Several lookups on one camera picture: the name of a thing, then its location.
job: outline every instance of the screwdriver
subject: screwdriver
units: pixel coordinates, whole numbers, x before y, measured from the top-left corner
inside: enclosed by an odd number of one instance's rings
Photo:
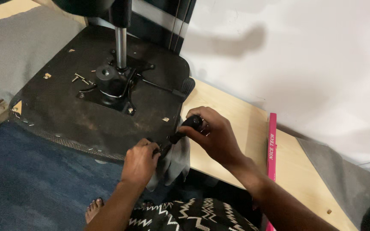
[[[202,126],[202,122],[203,122],[203,119],[198,116],[198,115],[192,115],[190,116],[189,118],[187,118],[183,123],[182,123],[182,126],[189,126],[193,129],[195,129],[196,131],[198,131],[198,129]],[[176,132],[174,135],[172,136],[168,136],[168,140],[170,142],[170,144],[168,144],[167,146],[165,146],[163,149],[159,150],[159,149],[155,149],[154,150],[154,154],[156,153],[159,153],[159,152],[162,152],[163,150],[166,150],[166,149],[170,149],[172,147],[173,144],[176,144],[178,143],[178,141],[185,137],[186,134],[185,133],[182,133],[182,132]],[[166,155],[167,155],[168,152],[166,152],[165,154],[161,155],[160,157],[160,160],[162,160]]]

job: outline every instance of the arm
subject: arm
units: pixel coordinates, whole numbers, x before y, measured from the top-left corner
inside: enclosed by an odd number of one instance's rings
[[[106,202],[86,226],[85,230],[122,231],[125,230],[135,202],[145,189],[157,166],[160,153],[152,156],[159,148],[156,143],[141,139],[127,151],[121,181]]]
[[[179,131],[201,145],[244,185],[276,230],[337,230],[258,170],[239,149],[229,120],[209,107],[191,109],[187,118],[194,114],[204,119],[203,130],[184,126]]]

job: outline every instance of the black screwdriver handle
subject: black screwdriver handle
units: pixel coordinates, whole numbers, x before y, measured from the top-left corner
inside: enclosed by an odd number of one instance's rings
[[[203,119],[198,115],[192,115],[187,118],[182,126],[189,126],[195,130],[198,130],[202,126]],[[169,142],[176,144],[182,137],[186,136],[185,133],[176,132],[175,135],[169,137]]]

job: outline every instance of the foot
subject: foot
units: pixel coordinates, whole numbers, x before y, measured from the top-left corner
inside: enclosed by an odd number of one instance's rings
[[[98,198],[96,201],[92,201],[88,208],[86,208],[85,212],[85,220],[88,224],[92,218],[100,211],[100,209],[104,206],[104,202],[101,198]]]

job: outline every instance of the pink box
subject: pink box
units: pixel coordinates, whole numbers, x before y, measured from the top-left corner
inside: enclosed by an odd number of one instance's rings
[[[275,181],[276,175],[276,114],[269,115],[268,127],[268,158],[266,162],[267,174],[270,179]],[[275,231],[273,225],[268,221],[266,231]]]

